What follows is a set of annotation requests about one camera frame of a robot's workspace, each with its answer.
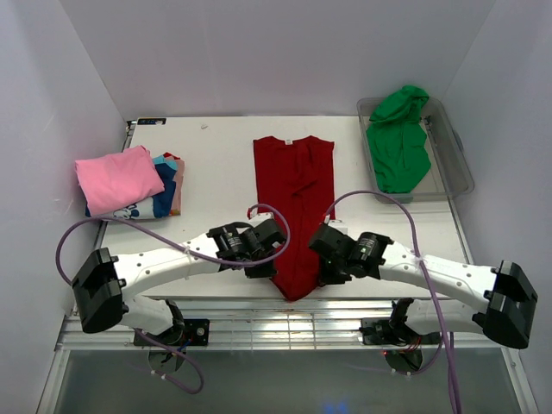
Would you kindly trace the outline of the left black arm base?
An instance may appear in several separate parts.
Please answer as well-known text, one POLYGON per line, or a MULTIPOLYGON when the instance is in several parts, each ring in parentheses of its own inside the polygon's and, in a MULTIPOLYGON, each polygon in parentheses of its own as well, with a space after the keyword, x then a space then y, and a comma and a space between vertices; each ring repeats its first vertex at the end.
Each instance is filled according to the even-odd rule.
POLYGON ((210 334, 209 319, 184 319, 177 321, 176 324, 155 336, 150 333, 145 333, 149 339, 162 343, 170 347, 181 346, 207 346, 210 334))

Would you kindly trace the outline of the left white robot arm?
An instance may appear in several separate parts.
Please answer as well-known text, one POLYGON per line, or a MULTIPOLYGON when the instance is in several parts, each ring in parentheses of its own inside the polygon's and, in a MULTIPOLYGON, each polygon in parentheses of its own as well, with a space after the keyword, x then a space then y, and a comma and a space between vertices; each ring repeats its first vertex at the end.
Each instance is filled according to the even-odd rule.
POLYGON ((122 325, 174 346, 187 331, 180 310, 167 299, 145 297, 145 291, 229 269, 242 269, 250 279, 270 278, 276 273, 271 257, 285 242, 284 230, 268 218, 257 225, 225 224, 178 248, 120 255, 97 249, 72 280, 81 328, 96 334, 122 325))

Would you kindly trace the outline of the dark red t-shirt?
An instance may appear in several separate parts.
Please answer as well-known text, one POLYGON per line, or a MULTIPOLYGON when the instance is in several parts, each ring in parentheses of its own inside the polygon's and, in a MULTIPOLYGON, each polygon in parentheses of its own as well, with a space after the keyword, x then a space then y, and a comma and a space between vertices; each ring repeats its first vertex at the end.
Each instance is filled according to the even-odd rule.
POLYGON ((257 199, 287 220, 288 249, 275 261, 272 282, 288 301, 308 296, 318 287, 319 259, 310 238, 335 200, 335 143, 315 136, 282 141, 273 136, 253 141, 257 199))

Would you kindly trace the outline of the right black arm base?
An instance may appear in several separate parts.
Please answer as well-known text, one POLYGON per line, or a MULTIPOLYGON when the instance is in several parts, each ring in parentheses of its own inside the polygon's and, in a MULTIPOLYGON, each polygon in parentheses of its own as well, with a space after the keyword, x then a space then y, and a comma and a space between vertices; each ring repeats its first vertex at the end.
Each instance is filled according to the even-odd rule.
POLYGON ((418 338, 418 334, 404 323, 390 319, 362 318, 359 331, 365 345, 405 346, 418 338))

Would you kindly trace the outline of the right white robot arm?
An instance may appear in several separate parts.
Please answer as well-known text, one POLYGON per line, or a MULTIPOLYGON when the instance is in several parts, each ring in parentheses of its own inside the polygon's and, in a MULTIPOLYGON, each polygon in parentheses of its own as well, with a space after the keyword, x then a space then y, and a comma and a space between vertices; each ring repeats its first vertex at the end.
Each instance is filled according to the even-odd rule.
POLYGON ((387 236, 364 232, 353 239, 325 224, 311 237, 309 248, 320 258, 319 280, 324 285, 372 278, 433 288, 446 296, 439 306, 401 298, 388 321, 366 330, 375 343, 432 335, 441 329, 438 315, 442 314, 449 331, 482 334, 508 348, 529 346, 538 296, 515 262, 483 267, 432 255, 418 258, 387 236))

